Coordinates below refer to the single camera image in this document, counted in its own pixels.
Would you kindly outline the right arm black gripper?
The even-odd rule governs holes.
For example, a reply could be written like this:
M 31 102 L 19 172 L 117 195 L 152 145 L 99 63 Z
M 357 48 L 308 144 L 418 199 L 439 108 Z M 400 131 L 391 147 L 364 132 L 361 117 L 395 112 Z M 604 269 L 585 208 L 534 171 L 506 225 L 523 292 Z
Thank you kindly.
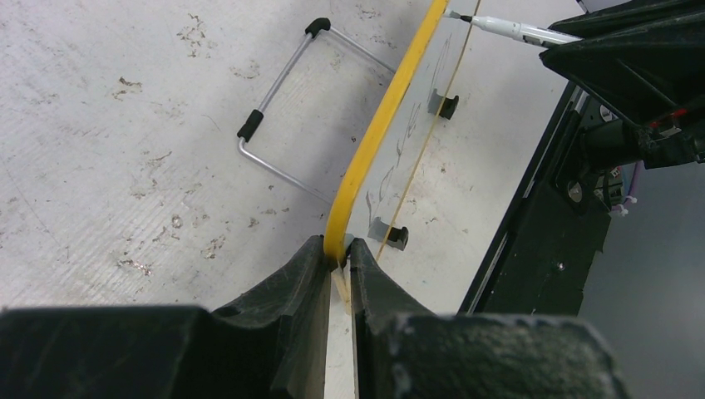
M 663 20 L 703 10 L 702 0 L 634 0 L 549 26 L 584 40 L 542 52 L 543 65 L 630 123 L 582 135 L 591 169 L 704 162 L 704 21 Z

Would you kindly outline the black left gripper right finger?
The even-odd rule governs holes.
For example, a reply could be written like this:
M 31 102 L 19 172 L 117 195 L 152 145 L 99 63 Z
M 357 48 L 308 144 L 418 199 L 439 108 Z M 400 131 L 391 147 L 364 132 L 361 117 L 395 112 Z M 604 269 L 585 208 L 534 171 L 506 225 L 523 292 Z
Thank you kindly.
M 604 340 L 576 318 L 438 315 L 348 247 L 359 398 L 626 398 Z

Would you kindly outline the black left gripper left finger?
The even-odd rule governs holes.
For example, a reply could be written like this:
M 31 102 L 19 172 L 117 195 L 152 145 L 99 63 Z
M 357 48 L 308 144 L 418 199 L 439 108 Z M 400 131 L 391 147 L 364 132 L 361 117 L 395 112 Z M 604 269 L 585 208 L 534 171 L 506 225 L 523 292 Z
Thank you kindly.
M 4 398 L 321 398 L 330 275 L 323 238 L 235 300 L 16 308 L 1 314 Z

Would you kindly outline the white whiteboard marker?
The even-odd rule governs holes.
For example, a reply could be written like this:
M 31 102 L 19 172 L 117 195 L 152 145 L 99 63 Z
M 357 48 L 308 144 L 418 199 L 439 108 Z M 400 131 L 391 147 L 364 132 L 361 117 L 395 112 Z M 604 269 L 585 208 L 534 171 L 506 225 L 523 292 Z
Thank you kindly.
M 496 17 L 469 16 L 452 10 L 445 11 L 443 17 L 467 22 L 472 27 L 477 27 L 484 32 L 508 37 L 517 42 L 523 42 L 536 47 L 551 48 L 582 40 L 581 37 L 567 33 L 525 23 L 507 21 Z

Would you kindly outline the yellow framed small whiteboard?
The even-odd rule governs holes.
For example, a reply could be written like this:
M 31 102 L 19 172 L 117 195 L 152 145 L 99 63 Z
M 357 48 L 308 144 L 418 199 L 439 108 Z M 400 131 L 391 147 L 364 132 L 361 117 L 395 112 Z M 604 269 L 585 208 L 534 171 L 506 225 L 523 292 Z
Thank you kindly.
M 367 125 L 342 177 L 329 212 L 323 251 L 346 312 L 352 310 L 347 250 L 362 239 L 379 259 L 385 247 L 368 238 L 372 220 L 394 227 L 414 174 L 441 117 L 427 110 L 431 92 L 453 97 L 451 86 L 471 35 L 471 25 L 443 17 L 445 11 L 473 16 L 478 1 L 434 1 Z

